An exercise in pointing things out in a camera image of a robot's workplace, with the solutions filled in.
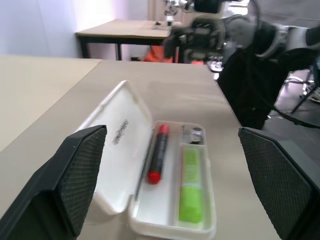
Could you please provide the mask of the orange object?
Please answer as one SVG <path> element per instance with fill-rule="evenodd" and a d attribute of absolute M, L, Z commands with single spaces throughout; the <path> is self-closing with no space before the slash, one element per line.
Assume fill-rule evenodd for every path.
<path fill-rule="evenodd" d="M 164 57 L 164 47 L 160 45 L 149 46 L 146 55 L 142 58 L 141 61 L 151 63 L 174 63 L 173 57 Z"/>

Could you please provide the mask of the beige table with black legs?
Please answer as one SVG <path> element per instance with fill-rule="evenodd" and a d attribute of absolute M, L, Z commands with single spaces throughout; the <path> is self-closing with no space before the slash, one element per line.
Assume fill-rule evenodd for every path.
<path fill-rule="evenodd" d="M 89 44 L 114 44 L 115 59 L 122 60 L 122 45 L 160 46 L 169 35 L 165 22 L 159 25 L 151 20 L 114 19 L 107 23 L 75 33 L 82 57 L 91 57 Z"/>

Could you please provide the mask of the green highlighter pen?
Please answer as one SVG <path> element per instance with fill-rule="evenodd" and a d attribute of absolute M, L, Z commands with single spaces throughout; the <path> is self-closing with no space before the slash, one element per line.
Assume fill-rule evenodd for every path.
<path fill-rule="evenodd" d="M 199 224 L 204 218 L 199 150 L 185 147 L 181 163 L 178 219 Z"/>

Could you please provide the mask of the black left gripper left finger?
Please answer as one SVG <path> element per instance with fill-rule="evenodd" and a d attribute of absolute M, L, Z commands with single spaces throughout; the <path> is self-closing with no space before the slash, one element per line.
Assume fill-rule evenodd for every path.
<path fill-rule="evenodd" d="M 0 218 L 0 240 L 77 240 L 97 184 L 105 125 L 79 130 L 29 179 Z"/>

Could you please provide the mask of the white plastic pencil case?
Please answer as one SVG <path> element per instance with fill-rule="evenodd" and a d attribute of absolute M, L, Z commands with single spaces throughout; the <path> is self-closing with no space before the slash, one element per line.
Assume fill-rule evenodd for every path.
<path fill-rule="evenodd" d="M 205 129 L 198 124 L 154 121 L 134 85 L 121 81 L 81 124 L 81 129 L 105 125 L 103 147 L 93 202 L 106 215 L 128 214 L 128 224 L 138 235 L 168 240 L 213 240 L 217 215 L 211 163 Z M 148 171 L 161 125 L 169 126 L 161 180 L 148 183 Z M 182 142 L 183 129 L 201 128 L 203 144 Z M 203 220 L 179 220 L 184 148 L 199 150 L 203 192 Z"/>

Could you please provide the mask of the large black cloth-covered object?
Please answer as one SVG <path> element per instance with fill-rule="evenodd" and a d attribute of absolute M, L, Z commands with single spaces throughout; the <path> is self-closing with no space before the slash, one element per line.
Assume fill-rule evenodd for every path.
<path fill-rule="evenodd" d="M 225 62 L 217 83 L 240 125 L 261 130 L 287 76 L 277 63 L 237 49 Z"/>

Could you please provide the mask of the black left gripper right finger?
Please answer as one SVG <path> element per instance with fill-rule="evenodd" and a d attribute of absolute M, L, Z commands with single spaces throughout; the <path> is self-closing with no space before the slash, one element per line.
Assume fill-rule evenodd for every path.
<path fill-rule="evenodd" d="M 241 127 L 250 178 L 281 240 L 320 240 L 320 167 L 283 136 Z"/>

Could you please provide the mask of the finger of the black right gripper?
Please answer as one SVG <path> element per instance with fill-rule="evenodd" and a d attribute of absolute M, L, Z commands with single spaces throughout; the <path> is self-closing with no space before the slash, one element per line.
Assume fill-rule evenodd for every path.
<path fill-rule="evenodd" d="M 163 55 L 165 58 L 171 58 L 176 54 L 177 48 L 181 45 L 180 36 L 180 33 L 172 32 L 163 41 Z"/>

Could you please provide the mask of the silver metal apparatus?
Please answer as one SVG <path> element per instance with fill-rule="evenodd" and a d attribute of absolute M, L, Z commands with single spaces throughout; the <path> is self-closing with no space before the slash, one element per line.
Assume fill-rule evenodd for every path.
<path fill-rule="evenodd" d="M 194 0 L 162 0 L 164 3 L 164 16 L 168 27 L 174 22 L 174 16 L 181 10 L 190 13 L 194 8 Z"/>

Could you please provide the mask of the red black whiteboard marker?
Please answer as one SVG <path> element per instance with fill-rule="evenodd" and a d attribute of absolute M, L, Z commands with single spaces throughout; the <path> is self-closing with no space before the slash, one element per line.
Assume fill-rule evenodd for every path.
<path fill-rule="evenodd" d="M 162 178 L 169 131 L 170 128 L 167 124 L 163 124 L 159 127 L 156 136 L 155 147 L 152 153 L 151 163 L 147 174 L 148 183 L 151 185 L 158 184 Z"/>

